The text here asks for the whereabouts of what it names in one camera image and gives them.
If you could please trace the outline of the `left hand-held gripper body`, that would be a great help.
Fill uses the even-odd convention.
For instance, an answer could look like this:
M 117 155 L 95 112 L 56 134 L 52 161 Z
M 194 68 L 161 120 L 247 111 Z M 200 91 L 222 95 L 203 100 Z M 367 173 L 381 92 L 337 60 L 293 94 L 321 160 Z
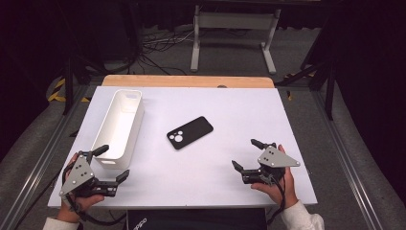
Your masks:
M 93 195 L 115 196 L 117 183 L 115 181 L 100 181 L 91 169 L 92 151 L 80 151 L 77 160 L 66 170 L 69 172 L 62 177 L 61 197 L 90 197 Z

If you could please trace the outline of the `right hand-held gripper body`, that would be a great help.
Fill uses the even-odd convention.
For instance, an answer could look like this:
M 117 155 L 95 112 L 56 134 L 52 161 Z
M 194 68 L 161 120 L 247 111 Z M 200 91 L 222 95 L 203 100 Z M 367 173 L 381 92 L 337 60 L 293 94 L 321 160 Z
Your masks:
M 272 145 L 268 145 L 258 159 L 259 167 L 255 170 L 241 169 L 244 184 L 263 183 L 277 184 L 284 176 L 287 167 L 299 167 L 301 163 L 283 153 Z

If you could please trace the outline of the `white plastic storage bin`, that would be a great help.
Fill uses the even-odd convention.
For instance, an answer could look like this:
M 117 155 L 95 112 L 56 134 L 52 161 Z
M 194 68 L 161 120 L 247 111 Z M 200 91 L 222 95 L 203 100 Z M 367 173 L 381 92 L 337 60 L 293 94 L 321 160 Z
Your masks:
M 109 170 L 124 170 L 130 165 L 145 108 L 138 90 L 117 90 L 107 109 L 93 148 L 103 145 L 109 150 L 96 160 Z

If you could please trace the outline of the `black phone case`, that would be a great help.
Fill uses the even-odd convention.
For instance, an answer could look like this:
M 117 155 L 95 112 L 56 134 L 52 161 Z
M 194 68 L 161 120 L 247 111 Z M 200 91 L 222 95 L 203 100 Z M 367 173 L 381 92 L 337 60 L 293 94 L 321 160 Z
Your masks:
M 211 133 L 214 127 L 200 116 L 167 133 L 167 138 L 176 150 L 180 150 L 203 136 Z

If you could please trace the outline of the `person's left hand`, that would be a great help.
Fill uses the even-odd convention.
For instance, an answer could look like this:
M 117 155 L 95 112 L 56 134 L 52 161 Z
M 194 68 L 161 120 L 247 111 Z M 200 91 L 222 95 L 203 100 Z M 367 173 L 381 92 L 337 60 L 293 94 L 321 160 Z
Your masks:
M 80 211 L 86 212 L 93 205 L 104 201 L 104 196 L 92 195 L 89 197 L 79 198 L 72 196 L 72 199 L 74 200 L 74 203 L 78 205 Z M 64 200 L 61 201 L 61 206 L 56 218 L 69 223 L 78 223 L 80 220 L 79 215 L 75 211 L 71 211 L 70 206 L 67 205 Z

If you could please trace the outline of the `person's right hand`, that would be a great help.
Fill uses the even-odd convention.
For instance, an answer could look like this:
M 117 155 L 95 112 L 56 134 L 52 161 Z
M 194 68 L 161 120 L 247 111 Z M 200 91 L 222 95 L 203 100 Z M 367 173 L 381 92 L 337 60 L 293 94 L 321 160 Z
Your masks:
M 255 183 L 251 185 L 253 190 L 257 190 L 267 194 L 276 204 L 282 205 L 287 209 L 295 205 L 299 199 L 295 193 L 294 177 L 288 167 L 285 168 L 285 174 L 283 179 L 280 180 L 280 186 L 284 191 L 282 195 L 277 185 L 266 185 L 261 183 Z

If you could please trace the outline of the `white table board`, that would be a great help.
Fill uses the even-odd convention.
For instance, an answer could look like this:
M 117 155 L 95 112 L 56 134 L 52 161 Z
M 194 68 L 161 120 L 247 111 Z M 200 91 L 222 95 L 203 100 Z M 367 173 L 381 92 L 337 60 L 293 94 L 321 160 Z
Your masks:
M 269 197 L 251 190 L 233 164 L 258 167 L 252 145 L 277 143 L 296 161 L 292 173 L 297 197 L 317 201 L 305 162 L 275 88 L 144 87 L 145 114 L 130 163 L 130 173 L 107 209 L 188 209 L 266 207 Z M 203 116 L 213 132 L 175 149 L 169 131 Z

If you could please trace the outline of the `black box with white print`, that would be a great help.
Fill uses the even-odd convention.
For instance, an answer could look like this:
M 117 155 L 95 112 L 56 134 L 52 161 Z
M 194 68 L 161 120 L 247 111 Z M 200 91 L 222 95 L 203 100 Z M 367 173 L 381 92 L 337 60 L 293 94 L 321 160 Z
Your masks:
M 126 230 L 267 230 L 263 209 L 132 210 Z

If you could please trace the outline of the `yellow and black floor tape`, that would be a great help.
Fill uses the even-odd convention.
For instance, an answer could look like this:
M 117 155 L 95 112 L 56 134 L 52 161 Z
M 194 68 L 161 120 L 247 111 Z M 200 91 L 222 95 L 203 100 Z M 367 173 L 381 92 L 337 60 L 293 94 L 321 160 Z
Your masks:
M 66 97 L 65 96 L 61 96 L 59 94 L 61 88 L 64 86 L 65 84 L 65 78 L 61 77 L 58 82 L 56 83 L 56 86 L 54 87 L 51 95 L 48 97 L 48 101 L 52 102 L 52 101 L 56 101 L 56 102 L 66 102 Z

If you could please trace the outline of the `black stand legs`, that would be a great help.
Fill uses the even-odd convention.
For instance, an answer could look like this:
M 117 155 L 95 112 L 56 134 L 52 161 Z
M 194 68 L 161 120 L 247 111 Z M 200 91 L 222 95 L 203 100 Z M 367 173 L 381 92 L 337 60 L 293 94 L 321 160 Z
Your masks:
M 65 79 L 64 115 L 68 114 L 74 104 L 74 79 L 77 79 L 81 85 L 86 85 L 91 80 L 93 73 L 87 70 L 87 67 L 91 67 L 96 76 L 108 74 L 108 71 L 103 66 L 78 54 L 71 54 L 66 58 L 63 68 L 63 77 Z
M 325 98 L 325 113 L 332 121 L 332 105 L 334 95 L 334 84 L 336 80 L 336 70 L 332 60 L 323 61 L 315 65 L 306 67 L 304 70 L 296 74 L 288 74 L 287 78 L 275 83 L 276 86 L 287 86 L 295 81 L 298 81 L 305 76 L 313 74 L 312 80 L 308 83 L 311 91 L 319 91 L 321 87 L 326 84 L 326 98 Z

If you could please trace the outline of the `wooden table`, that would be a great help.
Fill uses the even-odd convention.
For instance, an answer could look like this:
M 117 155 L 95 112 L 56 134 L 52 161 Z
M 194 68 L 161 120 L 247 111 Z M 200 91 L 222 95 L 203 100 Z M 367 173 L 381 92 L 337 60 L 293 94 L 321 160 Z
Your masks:
M 266 77 L 108 75 L 102 86 L 274 88 Z

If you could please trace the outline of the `white metal stand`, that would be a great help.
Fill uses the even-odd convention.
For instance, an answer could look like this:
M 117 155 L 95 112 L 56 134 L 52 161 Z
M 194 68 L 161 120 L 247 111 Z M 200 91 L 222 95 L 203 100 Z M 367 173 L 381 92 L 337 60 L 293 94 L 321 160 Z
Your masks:
M 270 14 L 257 13 L 230 13 L 230 12 L 205 12 L 196 5 L 193 17 L 193 46 L 191 71 L 197 72 L 200 53 L 201 29 L 241 29 L 262 30 L 268 32 L 268 37 L 260 44 L 260 48 L 268 69 L 268 73 L 277 73 L 270 47 L 280 19 L 281 10 L 277 9 Z

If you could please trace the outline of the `aluminium floor rail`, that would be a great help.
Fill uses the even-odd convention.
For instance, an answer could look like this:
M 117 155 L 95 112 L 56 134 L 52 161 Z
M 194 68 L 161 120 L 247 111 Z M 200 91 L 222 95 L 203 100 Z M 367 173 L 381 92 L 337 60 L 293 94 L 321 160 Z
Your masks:
M 383 230 L 383 226 L 377 213 L 375 212 L 371 200 L 366 193 L 364 184 L 362 183 L 356 168 L 353 166 L 349 153 L 345 147 L 345 144 L 338 132 L 338 129 L 334 122 L 329 119 L 327 113 L 325 112 L 324 98 L 319 92 L 311 93 L 316 106 L 323 118 L 324 124 L 327 127 L 328 133 L 337 148 L 337 157 L 339 159 L 340 165 L 344 171 L 347 181 L 350 184 L 350 188 L 354 195 L 354 198 L 360 208 L 360 211 L 367 223 L 369 230 Z
M 94 91 L 77 87 L 68 112 L 63 102 L 49 103 L 0 162 L 0 230 L 41 230 L 57 213 L 48 200 L 87 110 L 83 99 Z

